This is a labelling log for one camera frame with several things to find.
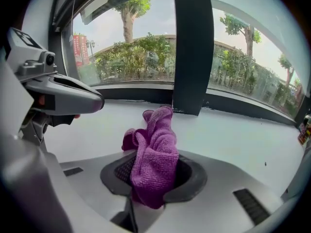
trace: white countertop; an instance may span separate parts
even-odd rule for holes
[[[81,115],[70,126],[48,127],[47,150],[59,162],[122,151],[125,131],[145,128],[142,113],[157,107],[146,102],[107,100],[102,110]],[[178,149],[232,163],[278,196],[286,190],[303,156],[295,127],[263,119],[202,109],[199,116],[174,114],[172,129]]]

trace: glass pane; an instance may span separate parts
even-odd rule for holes
[[[73,20],[72,46],[64,41],[66,66],[74,55],[86,84],[173,82],[174,0],[94,0]]]
[[[265,103],[294,118],[303,99],[286,56],[249,23],[213,9],[214,57],[208,87]]]

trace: red banner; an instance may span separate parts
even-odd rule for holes
[[[73,36],[73,53],[76,61],[76,66],[81,67],[83,65],[81,51],[80,51],[80,39],[79,35]]]
[[[87,47],[86,47],[86,36],[80,36],[80,39],[81,39],[81,51],[82,51],[83,64],[88,65],[89,59],[88,59],[88,53],[87,53]]]

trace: microfiber cloth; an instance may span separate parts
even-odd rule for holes
[[[129,129],[124,136],[122,149],[137,150],[130,175],[133,198],[158,209],[163,196],[173,189],[179,157],[176,135],[171,129],[173,110],[162,106],[142,114],[146,129]]]

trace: vent grille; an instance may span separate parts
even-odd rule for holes
[[[123,182],[127,183],[128,185],[132,185],[130,176],[135,160],[136,156],[134,156],[127,162],[123,163],[121,166],[117,167],[114,171],[115,176],[120,180],[122,180]]]
[[[270,216],[267,210],[258,202],[249,190],[242,189],[233,192],[233,194],[255,225],[260,224]]]
[[[75,167],[75,168],[72,168],[72,169],[65,170],[64,174],[65,174],[66,177],[68,177],[70,175],[74,175],[74,174],[77,174],[77,173],[80,173],[80,172],[83,172],[83,169],[80,168],[80,167]]]

